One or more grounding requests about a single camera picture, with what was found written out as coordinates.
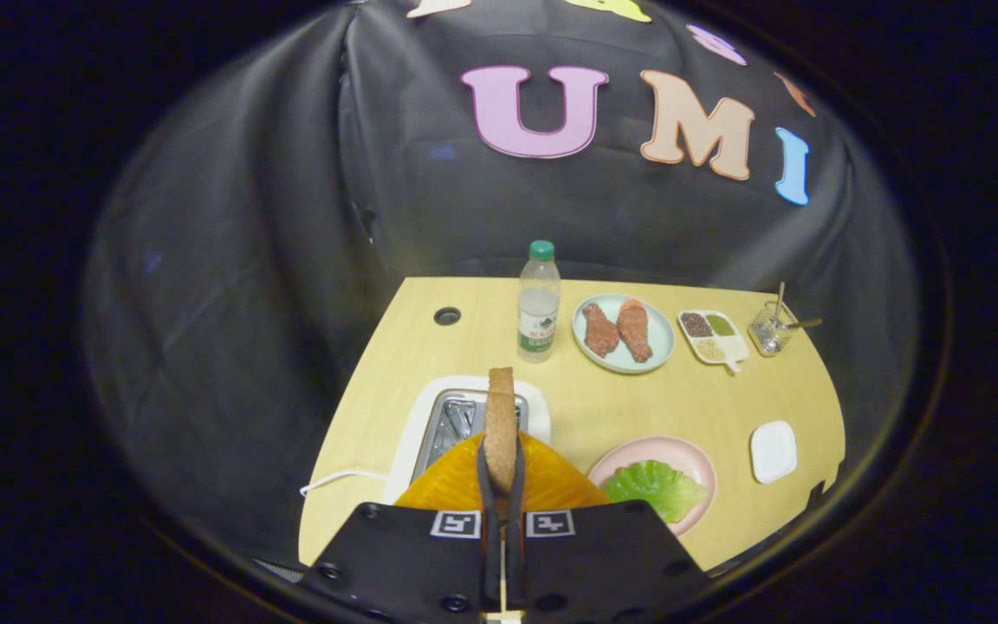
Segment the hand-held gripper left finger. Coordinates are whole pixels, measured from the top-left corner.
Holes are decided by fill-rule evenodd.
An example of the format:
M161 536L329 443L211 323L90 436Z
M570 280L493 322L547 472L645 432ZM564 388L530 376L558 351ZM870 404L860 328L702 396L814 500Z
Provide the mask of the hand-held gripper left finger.
M504 451L479 435L474 510L360 503L300 579L363 621L484 621L504 609L503 538L491 465Z

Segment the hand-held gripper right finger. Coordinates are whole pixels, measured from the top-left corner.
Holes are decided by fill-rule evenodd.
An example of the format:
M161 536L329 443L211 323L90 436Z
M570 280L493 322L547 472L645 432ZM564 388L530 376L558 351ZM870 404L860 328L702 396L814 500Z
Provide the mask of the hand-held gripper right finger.
M710 578L660 500L610 497L547 444L522 435L506 529L506 608L524 620L662 620Z

